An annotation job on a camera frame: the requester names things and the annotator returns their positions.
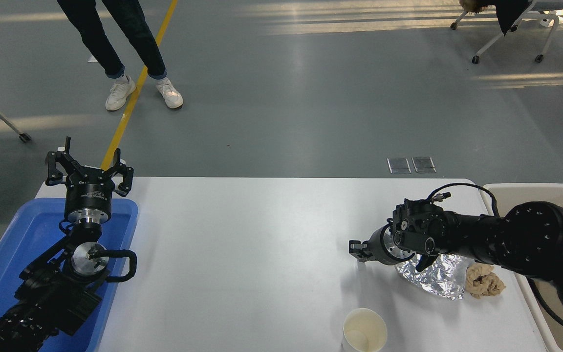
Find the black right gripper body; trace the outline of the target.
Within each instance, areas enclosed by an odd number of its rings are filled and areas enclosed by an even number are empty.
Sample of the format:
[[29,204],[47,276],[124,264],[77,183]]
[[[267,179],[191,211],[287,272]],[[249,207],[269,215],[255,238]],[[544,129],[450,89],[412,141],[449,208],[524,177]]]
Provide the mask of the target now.
[[397,264],[397,257],[393,254],[397,246],[392,240],[390,225],[384,225],[373,232],[366,244],[368,262],[375,261],[384,265]]

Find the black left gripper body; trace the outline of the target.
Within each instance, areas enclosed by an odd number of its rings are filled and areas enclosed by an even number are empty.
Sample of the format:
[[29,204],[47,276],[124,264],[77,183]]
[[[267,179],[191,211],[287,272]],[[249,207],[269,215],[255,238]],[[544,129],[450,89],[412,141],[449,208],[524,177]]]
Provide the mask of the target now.
[[103,176],[100,170],[71,173],[65,178],[65,213],[82,209],[95,209],[107,214],[112,210],[114,182]]

